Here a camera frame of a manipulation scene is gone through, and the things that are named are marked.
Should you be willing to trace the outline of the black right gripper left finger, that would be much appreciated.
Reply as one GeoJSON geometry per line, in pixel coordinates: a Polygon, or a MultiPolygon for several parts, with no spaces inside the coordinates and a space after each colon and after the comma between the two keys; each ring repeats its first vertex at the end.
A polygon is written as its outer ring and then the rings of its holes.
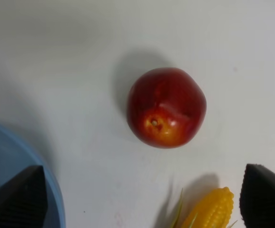
{"type": "Polygon", "coordinates": [[[0,228],[41,228],[47,210],[42,166],[29,166],[0,187],[0,228]]]}

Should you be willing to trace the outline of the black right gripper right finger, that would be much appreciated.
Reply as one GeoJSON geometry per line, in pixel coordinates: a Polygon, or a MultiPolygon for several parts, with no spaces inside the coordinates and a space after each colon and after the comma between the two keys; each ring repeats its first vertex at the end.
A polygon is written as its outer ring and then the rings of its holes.
{"type": "Polygon", "coordinates": [[[260,164],[247,164],[239,207],[247,228],[275,228],[275,173],[260,164]]]}

